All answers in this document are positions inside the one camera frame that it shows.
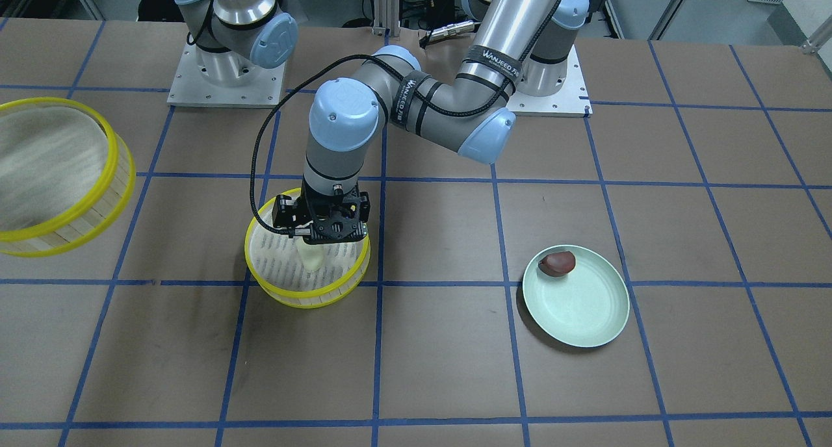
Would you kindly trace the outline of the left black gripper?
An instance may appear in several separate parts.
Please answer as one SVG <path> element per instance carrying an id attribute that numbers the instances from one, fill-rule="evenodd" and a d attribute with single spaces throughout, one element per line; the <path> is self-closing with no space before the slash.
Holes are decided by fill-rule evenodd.
<path id="1" fill-rule="evenodd" d="M 356 185 L 324 195 L 302 183 L 300 195 L 274 198 L 272 225 L 280 234 L 299 236 L 309 245 L 360 242 L 367 236 L 371 199 Z"/>

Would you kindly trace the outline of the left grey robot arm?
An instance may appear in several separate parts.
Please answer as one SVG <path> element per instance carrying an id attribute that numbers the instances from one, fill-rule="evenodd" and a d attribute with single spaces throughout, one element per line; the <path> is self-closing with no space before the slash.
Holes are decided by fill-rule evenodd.
<path id="1" fill-rule="evenodd" d="M 420 68 L 401 45 L 353 55 L 350 77 L 320 85 L 309 110 L 309 136 L 299 198 L 274 198 L 265 230 L 310 245 L 359 242 L 367 234 L 371 199 L 358 187 L 371 144 L 396 125 L 458 156 L 496 163 L 515 114 L 508 103 L 529 92 L 532 72 L 566 62 L 590 0 L 461 0 L 479 23 L 450 84 Z"/>

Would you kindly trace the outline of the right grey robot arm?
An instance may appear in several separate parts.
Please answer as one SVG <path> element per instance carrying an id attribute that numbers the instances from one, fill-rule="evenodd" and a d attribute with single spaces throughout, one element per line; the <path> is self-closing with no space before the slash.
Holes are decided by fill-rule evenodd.
<path id="1" fill-rule="evenodd" d="M 279 0 L 174 0 L 205 82 L 238 88 L 289 59 L 299 25 Z"/>

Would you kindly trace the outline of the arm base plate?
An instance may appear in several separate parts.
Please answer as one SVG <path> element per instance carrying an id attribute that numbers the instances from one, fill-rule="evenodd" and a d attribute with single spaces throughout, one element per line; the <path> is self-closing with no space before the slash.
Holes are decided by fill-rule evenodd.
<path id="1" fill-rule="evenodd" d="M 507 107 L 518 116 L 591 116 L 592 104 L 576 47 L 571 47 L 565 61 L 556 64 L 526 60 L 523 79 Z"/>
<path id="2" fill-rule="evenodd" d="M 185 45 L 167 103 L 193 109 L 268 109 L 283 95 L 285 69 L 285 63 L 264 69 L 234 51 L 208 53 Z"/>

